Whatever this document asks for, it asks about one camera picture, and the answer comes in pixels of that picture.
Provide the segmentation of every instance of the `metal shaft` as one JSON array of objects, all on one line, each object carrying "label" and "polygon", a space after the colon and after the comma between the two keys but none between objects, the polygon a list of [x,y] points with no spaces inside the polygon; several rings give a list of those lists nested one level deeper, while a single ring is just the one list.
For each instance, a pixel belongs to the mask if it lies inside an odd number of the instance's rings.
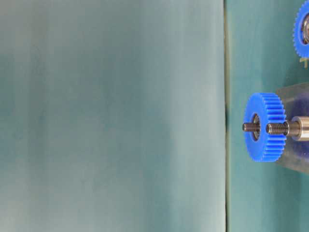
[{"label": "metal shaft", "polygon": [[266,126],[266,132],[268,134],[284,134],[287,135],[289,132],[289,126],[285,123],[269,123]]},{"label": "metal shaft", "polygon": [[260,131],[260,124],[254,122],[244,123],[242,125],[242,130],[244,132],[259,132]]},{"label": "metal shaft", "polygon": [[295,116],[292,121],[269,123],[266,126],[266,132],[291,136],[296,141],[309,141],[309,117]]}]

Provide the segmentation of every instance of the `plastic gear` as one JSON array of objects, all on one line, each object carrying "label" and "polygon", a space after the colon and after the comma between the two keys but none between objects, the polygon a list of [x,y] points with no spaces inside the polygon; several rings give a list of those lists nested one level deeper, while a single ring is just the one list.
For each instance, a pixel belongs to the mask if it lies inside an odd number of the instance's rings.
[{"label": "plastic gear", "polygon": [[303,32],[301,30],[305,17],[309,14],[309,0],[299,8],[293,29],[293,41],[297,54],[302,58],[309,58],[309,44],[303,42]]},{"label": "plastic gear", "polygon": [[266,133],[268,123],[284,123],[286,115],[282,101],[274,93],[254,93],[248,100],[244,123],[252,122],[255,114],[260,120],[260,135],[255,140],[252,132],[244,132],[250,157],[256,162],[275,162],[283,153],[286,136]]}]

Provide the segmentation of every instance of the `screw thread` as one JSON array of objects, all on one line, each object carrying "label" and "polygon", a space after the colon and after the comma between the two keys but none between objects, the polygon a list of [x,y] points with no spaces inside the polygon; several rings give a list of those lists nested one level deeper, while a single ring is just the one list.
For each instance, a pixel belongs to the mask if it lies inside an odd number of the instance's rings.
[{"label": "screw thread", "polygon": [[287,134],[289,127],[286,123],[268,123],[266,126],[268,134]]},{"label": "screw thread", "polygon": [[242,130],[244,132],[259,132],[260,131],[260,124],[259,123],[253,123],[253,122],[244,123],[242,125]]}]

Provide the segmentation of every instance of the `teal surface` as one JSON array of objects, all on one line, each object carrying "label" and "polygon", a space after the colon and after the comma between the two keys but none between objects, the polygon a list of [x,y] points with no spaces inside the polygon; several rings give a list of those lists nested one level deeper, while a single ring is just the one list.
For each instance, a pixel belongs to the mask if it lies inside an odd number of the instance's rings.
[{"label": "teal surface", "polygon": [[302,0],[226,0],[228,231],[304,232],[309,176],[275,163],[254,163],[241,124],[249,96],[309,81],[293,47]]},{"label": "teal surface", "polygon": [[225,231],[223,20],[216,0],[2,0],[0,231]]}]

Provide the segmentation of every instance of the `light blue wall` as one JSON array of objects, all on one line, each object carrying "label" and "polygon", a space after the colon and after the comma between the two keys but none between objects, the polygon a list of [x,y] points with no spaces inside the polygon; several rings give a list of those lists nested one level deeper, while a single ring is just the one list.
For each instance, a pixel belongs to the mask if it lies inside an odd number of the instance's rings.
[{"label": "light blue wall", "polygon": [[223,3],[0,2],[0,231],[225,231]]}]

